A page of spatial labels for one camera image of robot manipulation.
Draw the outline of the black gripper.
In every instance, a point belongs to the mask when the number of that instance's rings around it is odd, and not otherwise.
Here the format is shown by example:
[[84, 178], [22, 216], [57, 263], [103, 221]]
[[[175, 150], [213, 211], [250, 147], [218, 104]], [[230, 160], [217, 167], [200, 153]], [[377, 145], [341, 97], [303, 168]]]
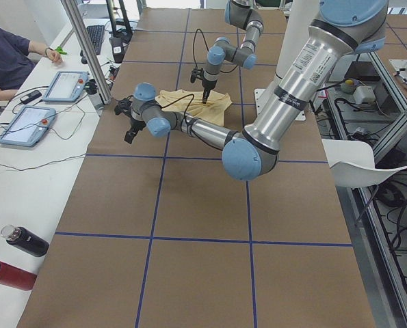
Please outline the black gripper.
[[124, 135], [124, 141], [131, 144], [137, 134], [146, 127], [145, 121], [130, 118], [130, 128]]
[[202, 94], [202, 103], [203, 104], [207, 103], [211, 90], [213, 90], [216, 87], [216, 83], [217, 83], [217, 81], [209, 81], [207, 79], [202, 80], [202, 86], [204, 88], [203, 94]]

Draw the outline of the person's hand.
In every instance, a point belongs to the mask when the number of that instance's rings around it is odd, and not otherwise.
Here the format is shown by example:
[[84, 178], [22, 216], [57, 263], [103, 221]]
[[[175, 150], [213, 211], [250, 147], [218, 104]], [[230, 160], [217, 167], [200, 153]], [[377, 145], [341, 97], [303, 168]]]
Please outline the person's hand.
[[61, 55], [54, 50], [47, 50], [47, 57], [54, 63], [54, 64], [61, 64], [62, 63], [62, 57]]

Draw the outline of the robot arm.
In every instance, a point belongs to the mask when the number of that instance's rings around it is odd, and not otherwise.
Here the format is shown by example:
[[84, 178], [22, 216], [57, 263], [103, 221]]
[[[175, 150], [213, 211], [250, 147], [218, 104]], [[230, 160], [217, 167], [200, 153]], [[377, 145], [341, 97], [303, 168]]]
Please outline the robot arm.
[[222, 164], [234, 179], [250, 181], [274, 169], [280, 141], [308, 107], [345, 55], [376, 51], [384, 44], [387, 1], [320, 1], [308, 26], [308, 39], [281, 79], [264, 91], [264, 103], [239, 130], [192, 115], [171, 111], [156, 100], [150, 83], [136, 86], [125, 113], [131, 143], [142, 130], [154, 137], [179, 131], [222, 153]]
[[202, 101], [206, 103], [211, 90], [216, 87], [222, 64], [228, 61], [236, 66], [251, 69], [257, 61], [257, 44], [264, 24], [254, 1], [228, 1], [224, 11], [227, 24], [245, 32], [240, 43], [233, 44], [226, 37], [219, 37], [209, 48], [207, 61], [202, 69]]

